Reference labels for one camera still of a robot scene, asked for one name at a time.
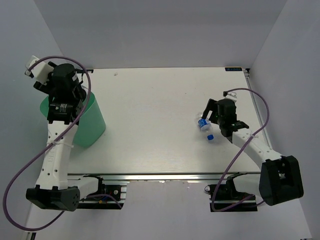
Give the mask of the blue label bottle blue cap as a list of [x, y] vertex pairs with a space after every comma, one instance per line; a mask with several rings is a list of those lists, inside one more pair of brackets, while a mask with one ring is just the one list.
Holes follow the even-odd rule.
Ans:
[[203, 114], [201, 112], [196, 115], [195, 121], [201, 136], [206, 139], [207, 142], [212, 143], [215, 137], [211, 122], [207, 118], [203, 118]]

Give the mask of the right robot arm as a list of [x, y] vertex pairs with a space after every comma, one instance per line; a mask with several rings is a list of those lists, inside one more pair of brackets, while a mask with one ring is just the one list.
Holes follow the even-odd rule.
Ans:
[[238, 172], [227, 177], [224, 192], [236, 200], [244, 194], [255, 195], [274, 206], [304, 195], [298, 160], [266, 145], [250, 127], [237, 119], [236, 104], [231, 99], [209, 99], [201, 117], [218, 125], [222, 136], [237, 146], [260, 169], [258, 174]]

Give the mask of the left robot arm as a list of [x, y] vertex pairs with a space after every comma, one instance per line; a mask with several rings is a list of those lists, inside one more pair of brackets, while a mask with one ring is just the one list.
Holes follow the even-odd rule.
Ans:
[[95, 95], [82, 86], [85, 72], [70, 63], [54, 64], [35, 58], [25, 72], [34, 88], [47, 94], [47, 147], [35, 186], [26, 199], [45, 210], [73, 212], [88, 195], [99, 200], [106, 187], [96, 176], [70, 179], [68, 166], [74, 145], [90, 147], [106, 129]]

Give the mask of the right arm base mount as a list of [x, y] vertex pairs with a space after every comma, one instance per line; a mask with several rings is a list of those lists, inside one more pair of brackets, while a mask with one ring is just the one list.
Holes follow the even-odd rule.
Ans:
[[205, 193], [210, 195], [211, 212], [256, 212], [259, 192], [259, 173], [232, 172], [206, 174], [208, 185]]

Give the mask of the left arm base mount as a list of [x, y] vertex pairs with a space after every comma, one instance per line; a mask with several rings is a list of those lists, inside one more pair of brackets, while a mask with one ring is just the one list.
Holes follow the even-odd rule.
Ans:
[[127, 183], [105, 180], [99, 175], [84, 175], [75, 179], [79, 188], [78, 209], [120, 210], [125, 202]]

